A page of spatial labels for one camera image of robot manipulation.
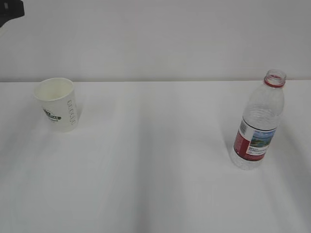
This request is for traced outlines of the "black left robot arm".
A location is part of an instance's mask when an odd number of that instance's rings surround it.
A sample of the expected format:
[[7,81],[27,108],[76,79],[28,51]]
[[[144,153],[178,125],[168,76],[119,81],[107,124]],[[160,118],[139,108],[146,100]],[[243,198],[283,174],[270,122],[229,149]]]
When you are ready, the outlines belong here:
[[25,16],[22,0],[0,0],[0,27],[12,19]]

